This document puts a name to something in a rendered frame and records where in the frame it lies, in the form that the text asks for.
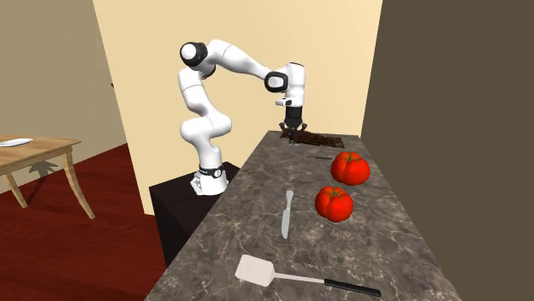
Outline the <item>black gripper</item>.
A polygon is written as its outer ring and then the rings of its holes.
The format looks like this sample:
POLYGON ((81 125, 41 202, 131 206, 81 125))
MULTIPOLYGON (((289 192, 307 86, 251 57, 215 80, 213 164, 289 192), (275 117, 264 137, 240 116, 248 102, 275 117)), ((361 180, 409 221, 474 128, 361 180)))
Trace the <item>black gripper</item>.
POLYGON ((282 130, 281 138, 288 139, 290 137, 290 130, 288 128, 298 128, 299 126, 299 129, 294 130, 294 139, 305 140, 308 135, 306 133, 307 124, 302 122, 302 107, 287 106, 285 108, 284 122, 279 123, 279 127, 282 130))

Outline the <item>dark brown flat mat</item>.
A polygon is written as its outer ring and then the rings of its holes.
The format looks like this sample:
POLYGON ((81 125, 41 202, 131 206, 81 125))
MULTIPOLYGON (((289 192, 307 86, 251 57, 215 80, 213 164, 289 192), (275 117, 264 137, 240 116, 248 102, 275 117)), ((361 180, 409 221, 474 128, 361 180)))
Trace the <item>dark brown flat mat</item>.
POLYGON ((341 149, 345 148, 342 139, 339 137, 328 137, 303 130, 284 130, 281 134, 281 138, 286 138, 299 144, 328 146, 341 149))

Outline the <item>large red tomato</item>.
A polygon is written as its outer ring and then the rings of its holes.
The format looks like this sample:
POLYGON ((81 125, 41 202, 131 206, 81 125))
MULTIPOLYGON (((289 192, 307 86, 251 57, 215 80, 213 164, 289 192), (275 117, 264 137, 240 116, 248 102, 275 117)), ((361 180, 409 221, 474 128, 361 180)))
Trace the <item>large red tomato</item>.
POLYGON ((370 177, 368 162, 356 152, 343 151, 331 164, 332 177, 345 185, 356 186, 365 183, 370 177))

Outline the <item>small red tomato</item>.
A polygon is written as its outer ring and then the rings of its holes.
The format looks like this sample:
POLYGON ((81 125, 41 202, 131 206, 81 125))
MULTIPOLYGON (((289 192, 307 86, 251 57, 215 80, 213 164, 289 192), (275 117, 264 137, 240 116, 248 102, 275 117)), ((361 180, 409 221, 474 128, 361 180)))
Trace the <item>small red tomato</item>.
POLYGON ((315 198, 315 208, 329 221, 341 222, 353 213, 353 199, 339 186, 325 186, 315 198))

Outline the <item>silver table knife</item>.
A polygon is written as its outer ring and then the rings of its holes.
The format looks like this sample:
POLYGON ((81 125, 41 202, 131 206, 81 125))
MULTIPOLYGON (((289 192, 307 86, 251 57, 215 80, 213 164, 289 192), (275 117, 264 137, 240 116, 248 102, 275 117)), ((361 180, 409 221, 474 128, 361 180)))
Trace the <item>silver table knife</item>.
POLYGON ((288 237, 288 229, 290 224, 291 216, 291 203, 294 197, 294 192, 292 190, 286 191, 286 208, 282 212, 282 223, 281 223, 281 233, 282 237, 286 239, 288 237))

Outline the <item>dark robot stand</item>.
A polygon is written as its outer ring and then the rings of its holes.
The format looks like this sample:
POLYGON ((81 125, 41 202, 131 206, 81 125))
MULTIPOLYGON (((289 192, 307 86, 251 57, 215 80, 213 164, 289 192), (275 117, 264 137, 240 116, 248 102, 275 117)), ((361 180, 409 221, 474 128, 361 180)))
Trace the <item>dark robot stand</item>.
POLYGON ((217 196, 199 196, 191 186, 193 173, 150 188, 151 201, 162 244, 165 278, 191 280, 198 274, 230 275, 240 256, 249 249, 240 246, 251 211, 240 203, 230 205, 244 182, 239 178, 217 196))

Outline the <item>wooden table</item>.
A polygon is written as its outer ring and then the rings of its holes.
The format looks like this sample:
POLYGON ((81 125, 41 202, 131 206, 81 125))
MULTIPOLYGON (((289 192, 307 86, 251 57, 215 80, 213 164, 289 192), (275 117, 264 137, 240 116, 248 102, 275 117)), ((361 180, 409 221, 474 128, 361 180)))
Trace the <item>wooden table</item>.
POLYGON ((22 138, 33 139, 33 141, 15 147, 0 147, 0 176, 5 179, 20 206, 22 208, 26 208, 27 201, 22 196, 21 191, 15 181, 13 176, 14 171, 60 156, 62 158, 63 170, 65 171, 68 183, 74 195, 78 199, 80 206, 86 212, 87 216, 90 219, 94 219, 95 215, 90 205, 86 201, 74 170, 72 156, 73 146, 79 144, 80 140, 55 139, 0 133, 0 142, 22 138))

